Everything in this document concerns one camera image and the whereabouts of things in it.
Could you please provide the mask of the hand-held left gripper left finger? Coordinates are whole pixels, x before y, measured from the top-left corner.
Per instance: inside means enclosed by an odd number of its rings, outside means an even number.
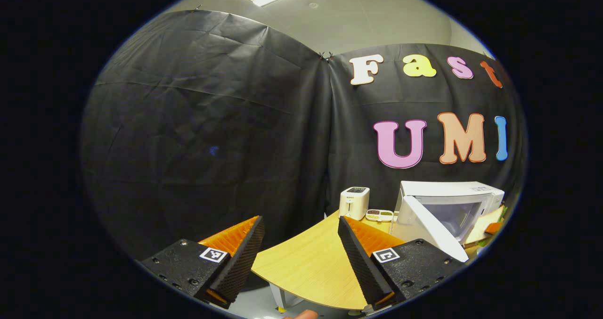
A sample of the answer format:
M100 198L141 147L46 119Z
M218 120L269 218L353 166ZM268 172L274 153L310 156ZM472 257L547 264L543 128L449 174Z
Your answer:
M179 239L137 263L171 287L227 309L247 282L264 233L263 217L254 216L200 242Z

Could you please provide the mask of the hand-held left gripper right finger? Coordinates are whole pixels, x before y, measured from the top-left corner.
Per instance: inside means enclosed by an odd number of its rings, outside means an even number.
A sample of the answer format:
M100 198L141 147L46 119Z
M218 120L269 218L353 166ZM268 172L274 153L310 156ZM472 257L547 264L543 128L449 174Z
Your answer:
M425 239L403 242L347 216L341 216L338 235L371 309L403 303L465 267Z

